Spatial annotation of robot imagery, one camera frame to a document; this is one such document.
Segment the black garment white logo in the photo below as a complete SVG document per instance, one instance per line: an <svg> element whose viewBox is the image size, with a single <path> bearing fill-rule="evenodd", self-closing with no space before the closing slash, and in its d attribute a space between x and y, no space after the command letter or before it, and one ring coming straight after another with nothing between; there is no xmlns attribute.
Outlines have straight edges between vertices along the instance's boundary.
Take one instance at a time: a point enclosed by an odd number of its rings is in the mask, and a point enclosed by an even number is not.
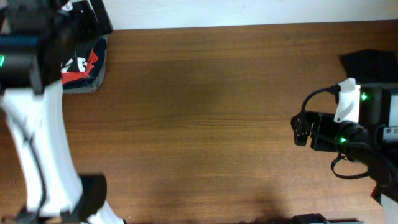
<svg viewBox="0 0 398 224"><path fill-rule="evenodd" d="M348 78L357 83L397 83L397 52L364 49L340 56Z"/></svg>

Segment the dark green t-shirt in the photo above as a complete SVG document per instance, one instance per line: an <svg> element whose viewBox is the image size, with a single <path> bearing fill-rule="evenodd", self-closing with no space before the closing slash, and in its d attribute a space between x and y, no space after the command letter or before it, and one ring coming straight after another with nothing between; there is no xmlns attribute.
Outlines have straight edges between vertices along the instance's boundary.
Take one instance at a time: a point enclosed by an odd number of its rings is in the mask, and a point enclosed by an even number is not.
<svg viewBox="0 0 398 224"><path fill-rule="evenodd" d="M68 55L67 59L61 63L61 72L85 72L91 50L95 46L95 41L78 44Z"/></svg>

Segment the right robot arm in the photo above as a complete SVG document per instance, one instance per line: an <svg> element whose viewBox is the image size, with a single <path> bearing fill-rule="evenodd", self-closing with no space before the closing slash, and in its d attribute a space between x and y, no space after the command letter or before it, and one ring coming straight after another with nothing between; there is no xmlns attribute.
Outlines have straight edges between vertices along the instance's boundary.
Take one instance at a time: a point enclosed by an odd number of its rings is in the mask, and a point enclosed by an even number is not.
<svg viewBox="0 0 398 224"><path fill-rule="evenodd" d="M308 111L307 103L319 93L335 96L335 113ZM340 161L366 166L356 175L336 174L346 180L369 177L376 186L372 196L384 210L387 223L397 223L397 85L341 82L314 91L304 99L290 125L297 146L334 152L330 169Z"/></svg>

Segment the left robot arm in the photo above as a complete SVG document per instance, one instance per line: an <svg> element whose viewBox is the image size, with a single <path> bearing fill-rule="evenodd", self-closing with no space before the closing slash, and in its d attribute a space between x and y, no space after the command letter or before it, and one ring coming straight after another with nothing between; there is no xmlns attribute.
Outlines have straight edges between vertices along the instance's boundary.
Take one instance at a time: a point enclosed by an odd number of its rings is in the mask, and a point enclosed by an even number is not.
<svg viewBox="0 0 398 224"><path fill-rule="evenodd" d="M76 171L62 111L62 63L112 30L102 1L1 3L1 109L27 190L13 223L122 222L106 200L105 176Z"/></svg>

